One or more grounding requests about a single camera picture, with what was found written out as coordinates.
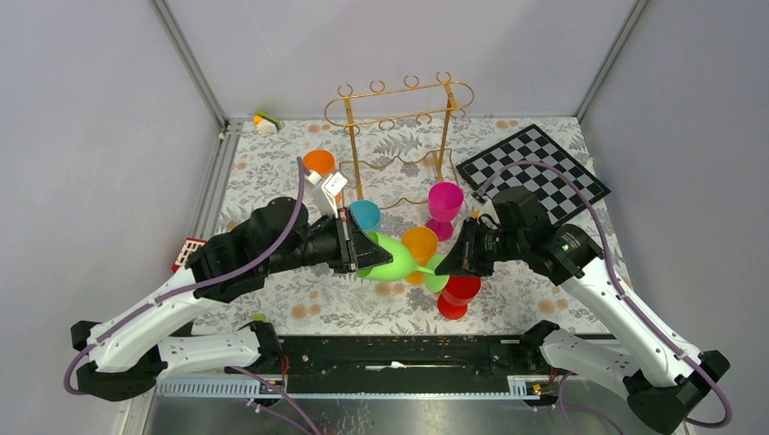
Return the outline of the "green plastic wine glass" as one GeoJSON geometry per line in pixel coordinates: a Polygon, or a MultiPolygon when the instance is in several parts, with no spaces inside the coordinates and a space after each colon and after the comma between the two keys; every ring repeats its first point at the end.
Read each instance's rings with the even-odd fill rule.
{"type": "MultiPolygon", "coordinates": [[[[420,269],[409,250],[401,242],[401,239],[397,240],[375,231],[368,231],[368,235],[375,237],[375,241],[393,256],[393,261],[383,266],[376,266],[357,271],[355,274],[358,277],[377,282],[395,282],[404,280],[412,272],[420,269]]],[[[432,275],[429,275],[429,270],[425,268],[422,269],[425,273],[424,284],[426,285],[426,288],[433,293],[442,291],[450,278],[449,275],[438,276],[435,273],[435,268],[444,258],[445,255],[436,253],[429,261],[428,266],[433,269],[432,275]]]]}

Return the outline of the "magenta plastic wine glass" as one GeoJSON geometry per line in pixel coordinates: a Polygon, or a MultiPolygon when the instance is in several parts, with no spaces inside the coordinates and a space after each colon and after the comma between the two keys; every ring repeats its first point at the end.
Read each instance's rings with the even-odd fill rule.
{"type": "Polygon", "coordinates": [[[440,242],[453,235],[453,220],[458,216],[464,202],[462,189],[452,182],[439,182],[428,193],[429,219],[426,226],[440,242]]]}

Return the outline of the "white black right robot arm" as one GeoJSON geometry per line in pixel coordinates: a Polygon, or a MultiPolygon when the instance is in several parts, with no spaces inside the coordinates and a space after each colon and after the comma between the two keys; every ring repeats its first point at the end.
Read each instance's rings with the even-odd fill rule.
{"type": "Polygon", "coordinates": [[[507,188],[491,205],[492,223],[465,219],[436,274],[491,276],[496,263],[521,261],[547,277],[597,316],[623,350],[540,321],[520,338],[523,367],[574,372],[617,394],[651,430],[673,433],[715,391],[729,361],[719,351],[700,351],[638,301],[618,278],[608,250],[577,226],[552,224],[532,192],[507,188]]]}

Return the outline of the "gold wire wine glass rack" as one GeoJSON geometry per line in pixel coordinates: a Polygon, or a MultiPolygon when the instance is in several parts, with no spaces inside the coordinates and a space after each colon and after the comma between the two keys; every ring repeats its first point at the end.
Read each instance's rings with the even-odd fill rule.
{"type": "Polygon", "coordinates": [[[363,181],[362,166],[369,169],[382,170],[399,161],[404,165],[417,165],[425,160],[433,164],[436,180],[446,181],[444,170],[449,169],[456,175],[456,169],[452,163],[452,152],[447,146],[451,121],[464,120],[468,115],[468,109],[476,100],[476,91],[467,82],[455,80],[447,71],[439,71],[432,82],[423,83],[415,74],[408,74],[403,78],[403,83],[390,88],[382,80],[371,81],[366,92],[356,92],[354,87],[347,83],[336,88],[336,97],[328,101],[323,108],[323,119],[331,126],[337,127],[346,134],[352,153],[348,163],[353,167],[355,190],[350,201],[365,199],[365,187],[363,181]],[[377,104],[387,98],[407,95],[409,97],[418,93],[436,91],[440,97],[438,105],[433,108],[421,110],[396,110],[375,111],[370,115],[357,115],[355,108],[363,101],[371,101],[377,104]],[[392,131],[401,120],[414,121],[416,125],[430,125],[439,120],[442,124],[441,138],[438,148],[428,150],[418,160],[406,160],[395,156],[387,163],[375,165],[361,158],[358,137],[365,128],[373,125],[379,131],[392,131]]]}

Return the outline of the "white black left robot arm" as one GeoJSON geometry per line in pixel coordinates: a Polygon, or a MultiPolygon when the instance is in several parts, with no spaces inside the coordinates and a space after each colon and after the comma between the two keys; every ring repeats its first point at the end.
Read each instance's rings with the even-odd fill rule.
{"type": "Polygon", "coordinates": [[[124,401],[172,374],[217,368],[271,372],[282,356],[272,324],[253,321],[233,333],[192,335],[193,320],[261,289],[267,278],[324,264],[338,274],[393,261],[373,233],[340,209],[315,222],[289,197],[255,209],[233,230],[214,236],[157,290],[103,323],[71,329],[78,352],[65,389],[106,401],[124,401]]]}

